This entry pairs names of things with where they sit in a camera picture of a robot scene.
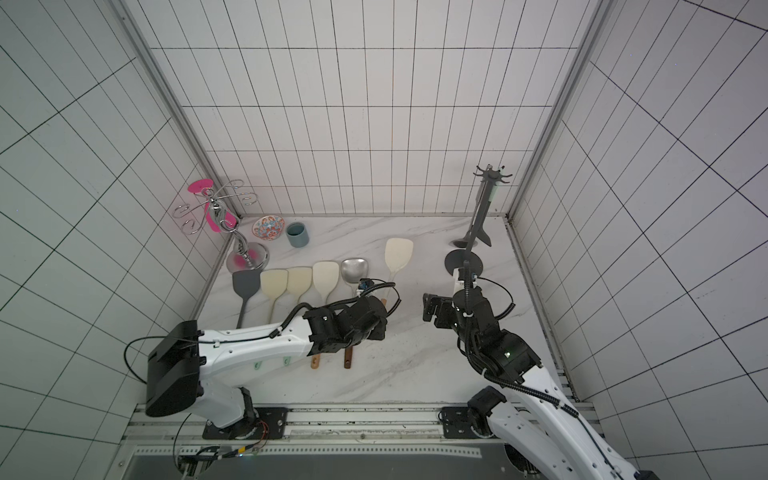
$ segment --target white tile wall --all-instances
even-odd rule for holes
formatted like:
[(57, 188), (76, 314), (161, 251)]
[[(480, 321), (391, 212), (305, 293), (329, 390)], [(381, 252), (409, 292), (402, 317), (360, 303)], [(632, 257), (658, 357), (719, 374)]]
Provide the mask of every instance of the white tile wall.
[(260, 195), (244, 213), (466, 214), (490, 163), (502, 215), (596, 2), (127, 5), (219, 175)]
[(186, 319), (223, 246), (167, 214), (202, 176), (112, 15), (104, 0), (0, 4), (0, 362), (16, 366), (0, 373), (2, 478), (104, 477), (144, 401), (125, 343)]
[(615, 3), (513, 226), (607, 439), (660, 478), (760, 477), (768, 10)]

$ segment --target gray cup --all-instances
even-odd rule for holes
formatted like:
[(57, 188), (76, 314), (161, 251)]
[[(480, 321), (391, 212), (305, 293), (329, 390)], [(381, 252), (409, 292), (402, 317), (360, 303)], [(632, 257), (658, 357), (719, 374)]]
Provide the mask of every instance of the gray cup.
[(310, 235), (306, 232), (306, 227), (301, 222), (293, 222), (286, 228), (288, 241), (293, 247), (301, 248), (310, 242)]

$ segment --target black spatula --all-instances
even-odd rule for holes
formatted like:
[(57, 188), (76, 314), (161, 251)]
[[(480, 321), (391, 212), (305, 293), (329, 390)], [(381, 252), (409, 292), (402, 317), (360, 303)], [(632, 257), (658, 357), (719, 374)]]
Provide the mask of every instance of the black spatula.
[(237, 327), (243, 327), (243, 316), (245, 315), (245, 305), (248, 299), (261, 288), (261, 270), (241, 270), (232, 274), (232, 289), (243, 299), (243, 306), (240, 308), (240, 316), (237, 318)]

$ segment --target stainless steel spoon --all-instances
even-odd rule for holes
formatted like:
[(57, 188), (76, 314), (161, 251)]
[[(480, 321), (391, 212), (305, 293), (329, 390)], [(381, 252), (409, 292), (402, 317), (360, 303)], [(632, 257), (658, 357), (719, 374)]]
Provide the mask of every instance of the stainless steel spoon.
[(352, 295), (357, 293), (360, 280), (368, 276), (368, 260), (364, 258), (348, 258), (341, 262), (341, 277), (352, 287)]

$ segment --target patterned bowl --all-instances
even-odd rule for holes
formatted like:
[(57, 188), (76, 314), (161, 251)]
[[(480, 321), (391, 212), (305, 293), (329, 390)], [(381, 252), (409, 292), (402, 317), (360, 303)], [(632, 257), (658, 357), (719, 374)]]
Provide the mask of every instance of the patterned bowl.
[(261, 240), (275, 240), (283, 232), (286, 221), (277, 215), (261, 217), (253, 224), (253, 234)]

